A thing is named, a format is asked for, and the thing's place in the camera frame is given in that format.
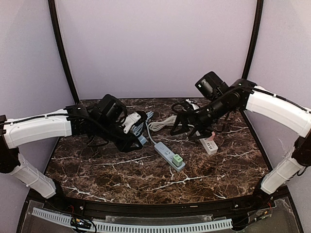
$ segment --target robotic arm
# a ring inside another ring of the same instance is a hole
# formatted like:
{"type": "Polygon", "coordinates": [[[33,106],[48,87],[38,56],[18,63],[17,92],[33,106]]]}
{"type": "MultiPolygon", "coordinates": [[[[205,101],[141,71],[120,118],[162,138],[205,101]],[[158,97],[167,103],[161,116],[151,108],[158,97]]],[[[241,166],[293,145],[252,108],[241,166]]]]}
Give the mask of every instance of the robotic arm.
{"type": "Polygon", "coordinates": [[[130,152],[142,145],[129,130],[146,117],[141,111],[127,115],[126,106],[111,95],[88,108],[77,104],[23,119],[7,120],[5,115],[0,116],[0,173],[15,176],[43,197],[52,198],[62,194],[61,186],[32,166],[19,153],[18,146],[51,137],[87,134],[101,137],[107,143],[112,141],[120,151],[130,152]]]}
{"type": "Polygon", "coordinates": [[[206,74],[195,86],[210,100],[211,103],[197,110],[190,110],[184,104],[173,105],[177,113],[171,135],[189,131],[188,125],[194,125],[189,138],[198,139],[210,137],[212,124],[225,114],[239,108],[269,117],[295,131],[299,138],[288,155],[267,174],[258,184],[253,196],[257,206],[261,206],[272,194],[300,170],[311,166],[311,112],[283,97],[268,92],[251,81],[239,79],[230,87],[214,72],[206,74]],[[176,110],[182,105],[183,111],[176,110]]]}

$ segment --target black pole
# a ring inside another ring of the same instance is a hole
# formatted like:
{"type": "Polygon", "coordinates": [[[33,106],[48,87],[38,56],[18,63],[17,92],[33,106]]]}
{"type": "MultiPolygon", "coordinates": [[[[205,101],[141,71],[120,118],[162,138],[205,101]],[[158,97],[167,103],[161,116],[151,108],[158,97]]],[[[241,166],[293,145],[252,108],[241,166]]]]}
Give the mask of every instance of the black pole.
{"type": "Polygon", "coordinates": [[[72,75],[71,75],[68,61],[67,61],[67,56],[66,56],[65,49],[64,49],[64,44],[63,44],[63,40],[62,40],[62,36],[60,33],[59,24],[58,24],[55,0],[49,0],[49,8],[50,8],[50,15],[51,15],[51,20],[52,20],[55,40],[57,43],[59,56],[63,64],[65,76],[66,76],[73,100],[76,104],[78,104],[80,100],[78,97],[77,90],[74,86],[74,82],[73,82],[72,75]]]}
{"type": "Polygon", "coordinates": [[[259,26],[260,26],[262,9],[263,9],[263,0],[257,0],[252,37],[251,37],[251,41],[249,43],[249,48],[248,48],[248,53],[247,53],[247,57],[246,57],[246,61],[245,61],[243,74],[242,74],[242,79],[247,79],[249,69],[250,69],[251,64],[252,64],[252,60],[253,60],[253,56],[254,56],[254,52],[255,52],[255,47],[256,47],[256,42],[257,42],[257,37],[258,37],[258,33],[259,33],[259,26]]]}

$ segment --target white wall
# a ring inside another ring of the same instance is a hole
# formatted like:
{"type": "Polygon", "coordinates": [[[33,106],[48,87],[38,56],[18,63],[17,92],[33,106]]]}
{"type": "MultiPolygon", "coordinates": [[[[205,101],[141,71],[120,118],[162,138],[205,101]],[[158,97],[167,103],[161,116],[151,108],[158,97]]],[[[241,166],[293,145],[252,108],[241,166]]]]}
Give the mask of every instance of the white wall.
{"type": "MultiPolygon", "coordinates": [[[[302,106],[311,107],[311,1],[265,0],[249,79],[302,106]]],[[[263,116],[249,114],[275,166],[295,133],[263,116]]],[[[311,233],[311,170],[288,182],[306,233],[311,233]]]]}
{"type": "MultiPolygon", "coordinates": [[[[47,0],[0,1],[0,115],[28,117],[73,104],[47,0]]],[[[43,171],[55,139],[20,147],[43,171]]],[[[0,174],[0,233],[16,232],[28,188],[0,174]]]]}
{"type": "Polygon", "coordinates": [[[242,76],[255,0],[57,0],[81,99],[194,97],[215,71],[242,76]]]}

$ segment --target green cube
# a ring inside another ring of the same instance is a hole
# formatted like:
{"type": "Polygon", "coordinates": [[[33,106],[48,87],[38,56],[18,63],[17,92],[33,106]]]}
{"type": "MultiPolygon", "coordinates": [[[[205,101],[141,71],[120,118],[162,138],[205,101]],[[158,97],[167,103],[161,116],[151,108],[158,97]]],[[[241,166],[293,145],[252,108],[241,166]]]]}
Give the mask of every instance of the green cube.
{"type": "Polygon", "coordinates": [[[179,154],[176,154],[173,156],[173,163],[178,167],[181,166],[183,163],[183,158],[179,156],[179,154]]]}

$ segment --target marble surface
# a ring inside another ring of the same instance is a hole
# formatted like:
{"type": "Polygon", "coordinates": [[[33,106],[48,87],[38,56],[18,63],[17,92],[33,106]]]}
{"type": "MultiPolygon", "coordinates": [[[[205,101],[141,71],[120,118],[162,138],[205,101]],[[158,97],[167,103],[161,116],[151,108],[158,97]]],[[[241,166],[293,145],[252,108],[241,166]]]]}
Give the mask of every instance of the marble surface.
{"type": "MultiPolygon", "coordinates": [[[[122,100],[129,113],[154,111],[153,121],[171,116],[171,105],[182,99],[122,100]]],[[[201,106],[205,99],[195,99],[201,106]]],[[[96,100],[82,102],[88,106],[96,100]]],[[[224,118],[215,125],[221,129],[224,118]]],[[[231,113],[224,132],[217,133],[219,150],[208,155],[199,141],[186,134],[170,136],[170,128],[152,132],[186,163],[176,172],[147,142],[142,150],[119,152],[113,143],[90,148],[82,136],[62,138],[52,155],[47,175],[57,179],[67,196],[86,200],[161,204],[190,203],[251,194],[268,172],[266,163],[239,112],[231,113]]]]}

